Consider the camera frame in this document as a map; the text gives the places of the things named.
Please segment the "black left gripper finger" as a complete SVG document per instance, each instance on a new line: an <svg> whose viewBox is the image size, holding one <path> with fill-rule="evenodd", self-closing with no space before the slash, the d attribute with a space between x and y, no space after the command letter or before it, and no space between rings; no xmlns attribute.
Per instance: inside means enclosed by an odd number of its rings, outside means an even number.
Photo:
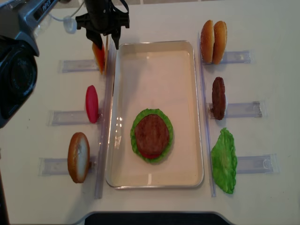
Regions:
<svg viewBox="0 0 300 225"><path fill-rule="evenodd" d="M120 36L121 36L121 27L117 27L117 28L112 30L111 37L112 37L112 39L115 43L116 50L119 49Z"/></svg>

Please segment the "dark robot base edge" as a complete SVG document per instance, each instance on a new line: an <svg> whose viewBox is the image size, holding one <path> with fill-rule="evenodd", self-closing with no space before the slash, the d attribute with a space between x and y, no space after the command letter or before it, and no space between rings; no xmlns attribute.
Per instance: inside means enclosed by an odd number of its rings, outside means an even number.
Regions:
<svg viewBox="0 0 300 225"><path fill-rule="evenodd" d="M183 212L106 212L94 213L83 220L84 225L228 225L213 213Z"/></svg>

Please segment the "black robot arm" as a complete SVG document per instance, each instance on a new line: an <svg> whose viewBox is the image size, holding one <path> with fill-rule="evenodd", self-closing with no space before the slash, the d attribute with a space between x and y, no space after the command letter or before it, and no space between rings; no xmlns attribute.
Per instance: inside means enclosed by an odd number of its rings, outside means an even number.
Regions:
<svg viewBox="0 0 300 225"><path fill-rule="evenodd" d="M121 27L129 28L126 12L110 0L85 0L87 13L75 18L75 29L86 29L86 37L102 48L101 35L111 35L119 47ZM7 0L0 5L0 126L3 128L33 92L39 50L35 29L49 15L57 0Z"/></svg>

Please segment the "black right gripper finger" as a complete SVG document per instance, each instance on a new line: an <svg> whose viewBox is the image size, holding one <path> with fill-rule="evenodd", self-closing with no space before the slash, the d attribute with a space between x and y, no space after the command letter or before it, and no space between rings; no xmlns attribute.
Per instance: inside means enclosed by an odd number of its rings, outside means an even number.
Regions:
<svg viewBox="0 0 300 225"><path fill-rule="evenodd" d="M86 37L92 41L98 47L98 49L103 49L103 41L99 33L86 29Z"/></svg>

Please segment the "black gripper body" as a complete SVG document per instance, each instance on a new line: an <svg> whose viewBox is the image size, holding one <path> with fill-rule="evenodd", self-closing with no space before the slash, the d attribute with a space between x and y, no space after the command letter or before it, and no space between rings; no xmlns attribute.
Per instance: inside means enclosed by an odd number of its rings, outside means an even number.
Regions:
<svg viewBox="0 0 300 225"><path fill-rule="evenodd" d="M119 33L122 26L129 28L129 8L120 1L126 12L120 11L110 0L86 0L87 13L75 18L77 29L85 28L103 35Z"/></svg>

